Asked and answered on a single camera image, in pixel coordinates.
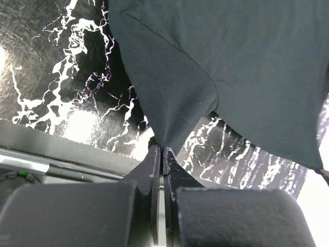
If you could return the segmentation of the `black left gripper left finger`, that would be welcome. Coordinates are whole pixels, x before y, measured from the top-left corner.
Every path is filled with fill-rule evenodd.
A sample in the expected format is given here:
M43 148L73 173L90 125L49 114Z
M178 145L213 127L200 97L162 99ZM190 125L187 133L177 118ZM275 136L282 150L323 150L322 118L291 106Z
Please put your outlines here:
M90 173L48 174L72 183L14 190L1 209L1 246L158 245L160 148L118 182L94 183Z

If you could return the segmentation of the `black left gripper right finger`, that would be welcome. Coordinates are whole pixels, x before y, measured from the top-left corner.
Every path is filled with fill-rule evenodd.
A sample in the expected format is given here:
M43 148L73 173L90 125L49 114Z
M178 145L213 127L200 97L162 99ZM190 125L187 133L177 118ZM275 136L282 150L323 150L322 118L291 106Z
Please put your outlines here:
M168 246L314 246L294 198L282 190L205 188L163 151Z

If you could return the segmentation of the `black t-shirt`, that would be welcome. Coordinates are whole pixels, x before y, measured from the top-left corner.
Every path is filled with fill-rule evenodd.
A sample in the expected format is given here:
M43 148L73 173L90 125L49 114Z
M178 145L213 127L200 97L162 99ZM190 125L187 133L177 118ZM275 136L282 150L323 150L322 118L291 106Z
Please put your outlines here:
M322 170L328 1L110 1L125 71L160 147L217 113L276 156Z

